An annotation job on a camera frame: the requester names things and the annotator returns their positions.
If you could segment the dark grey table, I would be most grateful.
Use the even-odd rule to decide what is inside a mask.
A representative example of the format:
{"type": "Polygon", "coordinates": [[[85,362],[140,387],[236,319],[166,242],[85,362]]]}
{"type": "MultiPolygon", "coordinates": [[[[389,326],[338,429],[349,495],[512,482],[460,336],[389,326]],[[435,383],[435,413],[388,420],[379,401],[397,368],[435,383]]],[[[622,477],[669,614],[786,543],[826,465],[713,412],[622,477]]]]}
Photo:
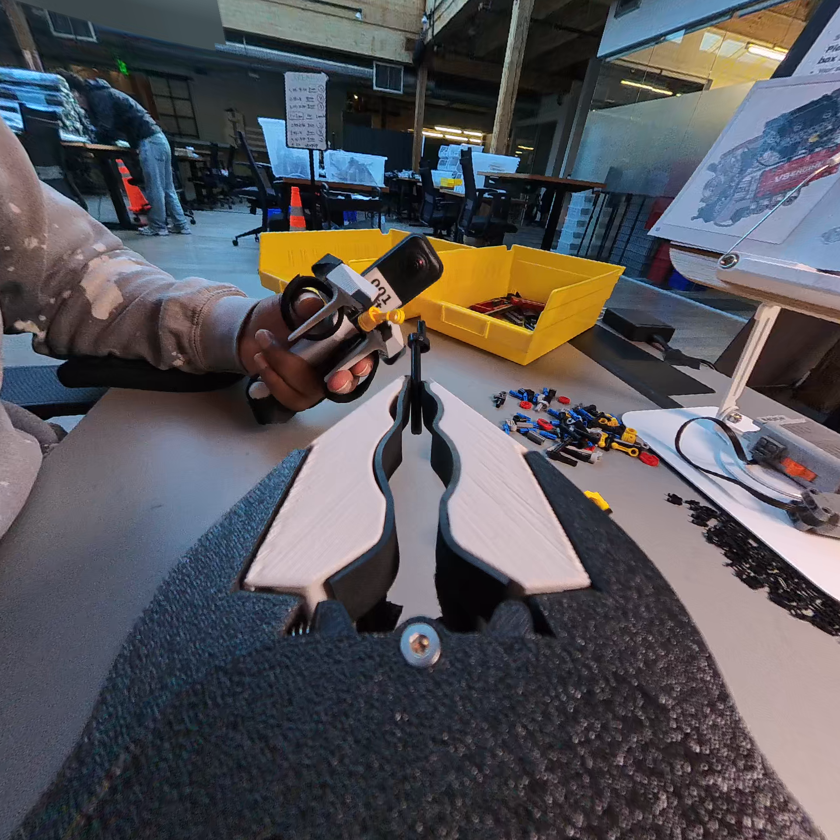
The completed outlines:
{"type": "MultiPolygon", "coordinates": [[[[691,283],[658,288],[622,277],[606,306],[631,309],[675,329],[670,345],[713,363],[711,370],[668,366],[662,353],[598,325],[573,346],[661,407],[710,404],[721,393],[752,327],[758,303],[691,283]]],[[[773,326],[749,389],[807,417],[824,420],[838,408],[838,324],[783,310],[773,326]]]]}

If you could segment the grey picture panel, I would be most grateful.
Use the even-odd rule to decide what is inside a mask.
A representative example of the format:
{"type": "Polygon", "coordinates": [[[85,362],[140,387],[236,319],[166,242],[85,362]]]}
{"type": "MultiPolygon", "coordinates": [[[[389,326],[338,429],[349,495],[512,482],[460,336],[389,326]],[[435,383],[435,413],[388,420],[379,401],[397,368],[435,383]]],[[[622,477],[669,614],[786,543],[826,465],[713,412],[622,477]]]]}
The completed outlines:
{"type": "Polygon", "coordinates": [[[386,157],[345,150],[326,150],[323,169],[328,182],[339,184],[385,186],[386,157]]]}

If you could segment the person's left hand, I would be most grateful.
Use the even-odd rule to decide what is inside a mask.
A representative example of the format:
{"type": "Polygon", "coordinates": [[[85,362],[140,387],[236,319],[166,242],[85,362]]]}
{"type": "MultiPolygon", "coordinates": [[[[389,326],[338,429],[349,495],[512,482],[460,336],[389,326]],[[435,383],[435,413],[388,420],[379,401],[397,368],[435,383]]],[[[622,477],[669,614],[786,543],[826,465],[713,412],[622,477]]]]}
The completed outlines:
{"type": "Polygon", "coordinates": [[[244,320],[238,336],[243,368],[258,375],[278,403],[295,413],[319,404],[328,393],[351,394],[372,372],[375,356],[336,371],[327,380],[289,350],[291,329],[280,312],[280,295],[261,299],[244,320]]]}

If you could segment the grey toy motor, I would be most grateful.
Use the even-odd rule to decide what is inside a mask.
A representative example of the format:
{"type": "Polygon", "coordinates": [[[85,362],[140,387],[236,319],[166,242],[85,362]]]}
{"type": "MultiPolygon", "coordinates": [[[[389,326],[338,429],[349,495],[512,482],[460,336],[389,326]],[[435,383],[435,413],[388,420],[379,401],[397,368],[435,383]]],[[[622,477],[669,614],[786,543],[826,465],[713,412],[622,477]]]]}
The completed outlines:
{"type": "Polygon", "coordinates": [[[805,489],[792,503],[788,516],[804,532],[839,539],[839,494],[805,489]]]}

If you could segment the pile of mixed small bricks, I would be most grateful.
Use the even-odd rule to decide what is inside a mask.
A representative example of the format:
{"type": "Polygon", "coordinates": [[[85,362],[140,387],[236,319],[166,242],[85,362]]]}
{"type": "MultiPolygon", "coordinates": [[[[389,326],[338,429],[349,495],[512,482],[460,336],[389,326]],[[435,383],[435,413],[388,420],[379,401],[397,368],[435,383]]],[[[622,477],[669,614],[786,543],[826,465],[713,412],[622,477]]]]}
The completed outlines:
{"type": "Polygon", "coordinates": [[[542,449],[556,464],[593,466],[615,452],[650,468],[659,466],[659,458],[635,428],[553,388],[498,391],[490,395],[490,403],[505,414],[499,421],[502,432],[542,449]]]}

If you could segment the pile of small black pins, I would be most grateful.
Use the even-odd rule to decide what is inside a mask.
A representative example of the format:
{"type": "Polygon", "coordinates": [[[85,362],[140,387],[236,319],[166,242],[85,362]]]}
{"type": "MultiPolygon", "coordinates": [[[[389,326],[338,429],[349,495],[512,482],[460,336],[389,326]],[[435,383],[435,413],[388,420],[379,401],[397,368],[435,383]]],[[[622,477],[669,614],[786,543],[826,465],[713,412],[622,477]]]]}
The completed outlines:
{"type": "Polygon", "coordinates": [[[716,507],[675,493],[667,503],[687,508],[692,524],[717,548],[725,565],[753,591],[763,592],[793,618],[839,637],[839,602],[768,548],[738,521],[716,507]]]}

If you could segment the red and black beam assembly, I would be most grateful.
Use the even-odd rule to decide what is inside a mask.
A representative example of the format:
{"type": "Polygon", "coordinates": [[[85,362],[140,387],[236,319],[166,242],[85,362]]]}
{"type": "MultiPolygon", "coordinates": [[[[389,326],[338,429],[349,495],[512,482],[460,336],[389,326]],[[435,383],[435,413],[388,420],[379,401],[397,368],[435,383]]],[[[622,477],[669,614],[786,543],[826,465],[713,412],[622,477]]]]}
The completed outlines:
{"type": "Polygon", "coordinates": [[[509,293],[469,305],[468,310],[493,319],[508,322],[516,327],[533,332],[539,321],[545,303],[509,293]]]}

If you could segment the open instruction booklet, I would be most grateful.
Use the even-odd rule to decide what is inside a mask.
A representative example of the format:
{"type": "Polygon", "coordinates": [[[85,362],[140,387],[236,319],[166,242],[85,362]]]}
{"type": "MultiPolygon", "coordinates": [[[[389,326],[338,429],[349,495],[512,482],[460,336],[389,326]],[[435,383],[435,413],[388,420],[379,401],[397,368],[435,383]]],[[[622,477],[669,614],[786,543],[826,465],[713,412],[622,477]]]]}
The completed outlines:
{"type": "Polygon", "coordinates": [[[652,235],[838,272],[839,76],[757,82],[652,235]]]}

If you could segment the grey ceiling duct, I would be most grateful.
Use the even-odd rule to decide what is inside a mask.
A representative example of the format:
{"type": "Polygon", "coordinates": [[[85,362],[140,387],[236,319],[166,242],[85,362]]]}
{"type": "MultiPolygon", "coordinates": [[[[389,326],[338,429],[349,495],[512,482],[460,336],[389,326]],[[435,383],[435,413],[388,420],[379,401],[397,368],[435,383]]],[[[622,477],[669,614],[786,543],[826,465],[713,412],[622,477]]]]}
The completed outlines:
{"type": "Polygon", "coordinates": [[[218,54],[236,56],[238,58],[261,61],[263,63],[298,70],[320,71],[327,75],[358,78],[370,82],[373,81],[375,75],[372,66],[359,66],[347,62],[305,56],[278,49],[231,42],[216,44],[214,47],[218,54]]]}

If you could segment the yellow plastic bin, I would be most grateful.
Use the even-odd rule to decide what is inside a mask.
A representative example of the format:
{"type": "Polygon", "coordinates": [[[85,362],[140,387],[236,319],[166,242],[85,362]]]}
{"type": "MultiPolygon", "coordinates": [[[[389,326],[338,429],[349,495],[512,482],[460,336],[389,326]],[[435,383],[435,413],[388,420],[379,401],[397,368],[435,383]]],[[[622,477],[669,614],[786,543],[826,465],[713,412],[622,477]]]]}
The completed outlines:
{"type": "Polygon", "coordinates": [[[444,266],[438,282],[406,308],[450,338],[526,365],[595,326],[622,266],[523,245],[471,247],[430,238],[444,266]],[[541,303],[534,329],[474,306],[514,292],[541,303]]]}
{"type": "MultiPolygon", "coordinates": [[[[361,274],[408,235],[398,228],[386,233],[376,228],[265,233],[259,240],[259,278],[264,288],[281,292],[294,277],[312,276],[312,266],[326,256],[361,274]]],[[[405,307],[408,318],[421,314],[422,304],[441,296],[445,287],[472,282],[482,267],[476,248],[437,238],[429,241],[444,265],[444,274],[432,290],[405,307]]]]}

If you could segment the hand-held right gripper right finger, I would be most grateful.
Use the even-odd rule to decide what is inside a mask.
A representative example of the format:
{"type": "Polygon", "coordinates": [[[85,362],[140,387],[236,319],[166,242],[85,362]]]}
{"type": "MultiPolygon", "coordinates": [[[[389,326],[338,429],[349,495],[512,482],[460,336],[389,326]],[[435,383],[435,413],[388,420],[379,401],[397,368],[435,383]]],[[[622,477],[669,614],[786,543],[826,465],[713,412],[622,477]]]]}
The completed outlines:
{"type": "Polygon", "coordinates": [[[433,381],[423,421],[440,498],[435,585],[444,616],[588,589],[591,579],[527,461],[530,451],[433,381]]]}

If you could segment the white book stand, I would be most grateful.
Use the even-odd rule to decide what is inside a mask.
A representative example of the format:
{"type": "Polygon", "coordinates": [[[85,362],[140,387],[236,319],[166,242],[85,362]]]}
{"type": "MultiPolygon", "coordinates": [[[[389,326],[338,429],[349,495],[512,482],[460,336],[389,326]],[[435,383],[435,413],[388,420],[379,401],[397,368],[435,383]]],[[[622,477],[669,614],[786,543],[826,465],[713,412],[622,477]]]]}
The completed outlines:
{"type": "MultiPolygon", "coordinates": [[[[739,252],[723,255],[719,266],[733,268],[745,255],[739,252]]],[[[718,406],[626,413],[623,420],[693,487],[838,600],[838,539],[804,532],[794,526],[788,510],[806,488],[752,461],[743,440],[747,432],[755,429],[756,417],[772,415],[751,417],[741,409],[739,401],[783,309],[759,304],[751,333],[718,406]]]]}

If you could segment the grey desk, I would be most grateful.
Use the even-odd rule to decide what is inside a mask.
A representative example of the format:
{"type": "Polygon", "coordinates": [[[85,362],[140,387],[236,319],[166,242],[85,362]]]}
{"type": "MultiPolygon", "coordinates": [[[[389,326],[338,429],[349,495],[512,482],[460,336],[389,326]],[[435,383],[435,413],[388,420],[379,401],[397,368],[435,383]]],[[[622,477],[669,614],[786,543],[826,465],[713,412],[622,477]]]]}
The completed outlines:
{"type": "MultiPolygon", "coordinates": [[[[2,838],[54,779],[131,626],[171,567],[294,448],[360,406],[258,426],[239,387],[111,391],[50,454],[2,540],[2,838]]],[[[600,492],[714,654],[776,773],[838,838],[838,637],[725,566],[669,492],[666,467],[619,455],[563,471],[600,492]]]]}

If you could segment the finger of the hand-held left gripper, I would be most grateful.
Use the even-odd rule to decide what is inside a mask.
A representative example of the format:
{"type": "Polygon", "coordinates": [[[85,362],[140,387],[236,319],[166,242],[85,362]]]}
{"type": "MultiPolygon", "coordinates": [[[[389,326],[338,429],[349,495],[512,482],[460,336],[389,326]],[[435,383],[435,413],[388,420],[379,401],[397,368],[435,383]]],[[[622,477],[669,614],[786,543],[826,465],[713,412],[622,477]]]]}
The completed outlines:
{"type": "Polygon", "coordinates": [[[350,268],[341,259],[325,255],[311,266],[312,274],[330,288],[329,304],[336,308],[368,311],[376,305],[377,286],[350,268]]]}
{"type": "Polygon", "coordinates": [[[366,332],[352,322],[342,322],[338,330],[323,339],[308,332],[289,348],[292,354],[306,361],[326,382],[338,371],[347,371],[369,355],[386,361],[404,351],[402,327],[384,322],[366,332]]]}

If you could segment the bare black axle rod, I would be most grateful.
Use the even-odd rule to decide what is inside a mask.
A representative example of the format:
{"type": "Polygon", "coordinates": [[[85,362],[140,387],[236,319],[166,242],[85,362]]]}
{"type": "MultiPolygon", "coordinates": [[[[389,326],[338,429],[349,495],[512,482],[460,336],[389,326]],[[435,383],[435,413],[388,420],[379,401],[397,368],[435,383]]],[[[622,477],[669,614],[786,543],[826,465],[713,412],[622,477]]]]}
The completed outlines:
{"type": "Polygon", "coordinates": [[[423,379],[423,355],[431,348],[427,335],[427,325],[422,318],[416,323],[416,329],[410,333],[407,339],[408,348],[411,354],[411,382],[410,382],[410,424],[411,432],[420,435],[424,430],[423,404],[424,404],[424,379],[423,379]]]}

